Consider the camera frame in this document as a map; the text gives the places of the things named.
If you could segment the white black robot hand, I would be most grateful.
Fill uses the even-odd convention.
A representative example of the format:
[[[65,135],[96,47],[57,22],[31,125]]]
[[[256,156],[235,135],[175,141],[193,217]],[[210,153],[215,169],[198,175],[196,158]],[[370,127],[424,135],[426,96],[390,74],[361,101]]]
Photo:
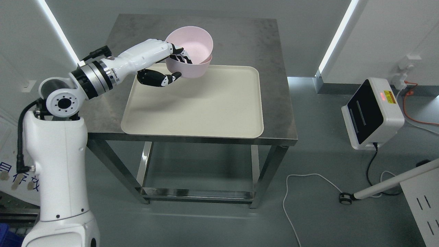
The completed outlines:
[[[181,72],[163,74],[149,69],[155,63],[167,58],[192,64],[189,53],[180,46],[158,39],[147,39],[119,54],[113,59],[103,59],[105,65],[112,69],[120,81],[129,74],[136,74],[141,84],[165,87],[182,76]]]

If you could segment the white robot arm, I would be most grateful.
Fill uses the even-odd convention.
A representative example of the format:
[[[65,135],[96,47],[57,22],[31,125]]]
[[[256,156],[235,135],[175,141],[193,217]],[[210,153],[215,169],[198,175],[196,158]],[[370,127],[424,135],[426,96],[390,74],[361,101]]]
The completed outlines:
[[[107,47],[90,52],[68,77],[50,77],[39,86],[40,97],[20,114],[17,132],[17,173],[34,172],[39,179],[39,220],[23,247],[98,247],[100,230],[90,210],[86,188],[87,128],[78,112],[84,101],[117,84],[103,60],[113,60]]]

